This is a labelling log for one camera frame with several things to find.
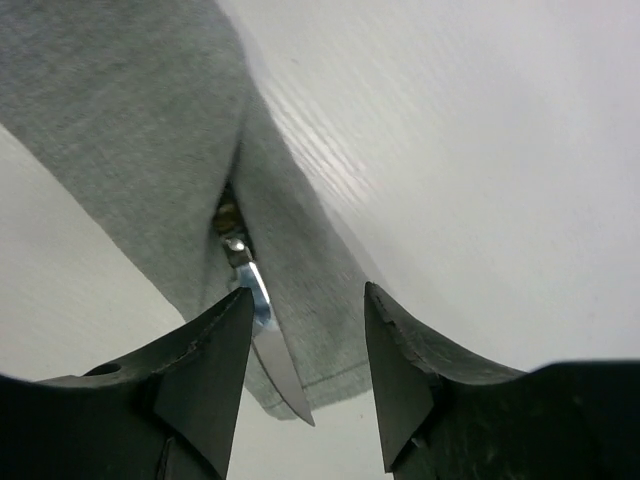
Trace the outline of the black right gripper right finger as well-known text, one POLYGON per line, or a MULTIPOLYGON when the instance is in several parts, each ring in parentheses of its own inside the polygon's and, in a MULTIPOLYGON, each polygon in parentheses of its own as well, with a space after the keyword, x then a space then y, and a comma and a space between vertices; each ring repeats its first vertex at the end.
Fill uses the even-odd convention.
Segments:
POLYGON ((397 479, 635 479, 639 364, 533 372, 477 355, 368 283, 364 316, 383 464, 397 479))

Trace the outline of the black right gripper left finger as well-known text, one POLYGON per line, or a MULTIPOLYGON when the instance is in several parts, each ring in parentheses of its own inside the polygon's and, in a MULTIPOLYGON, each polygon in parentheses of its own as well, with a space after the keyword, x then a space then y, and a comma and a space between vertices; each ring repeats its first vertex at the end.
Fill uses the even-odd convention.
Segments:
POLYGON ((239 289, 82 376, 1 379, 5 479, 222 479, 252 336, 239 289))

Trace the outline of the black handled knife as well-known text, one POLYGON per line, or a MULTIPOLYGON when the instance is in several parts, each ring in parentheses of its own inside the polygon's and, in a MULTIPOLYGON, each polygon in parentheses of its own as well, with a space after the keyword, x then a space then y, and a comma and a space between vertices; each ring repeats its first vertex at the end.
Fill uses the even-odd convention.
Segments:
POLYGON ((252 240, 231 183, 222 190, 212 225, 234 272, 231 285, 247 288, 252 293, 252 343, 258 361, 284 403, 298 418, 314 426, 309 402, 253 253, 252 240))

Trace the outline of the grey cloth napkin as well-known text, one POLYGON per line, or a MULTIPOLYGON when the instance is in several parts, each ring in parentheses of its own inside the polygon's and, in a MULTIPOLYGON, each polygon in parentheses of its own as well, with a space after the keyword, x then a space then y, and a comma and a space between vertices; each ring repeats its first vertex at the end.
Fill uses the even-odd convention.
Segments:
POLYGON ((1 122, 192 320, 231 275, 231 184, 312 408, 371 387, 365 277, 213 1, 5 1, 1 122))

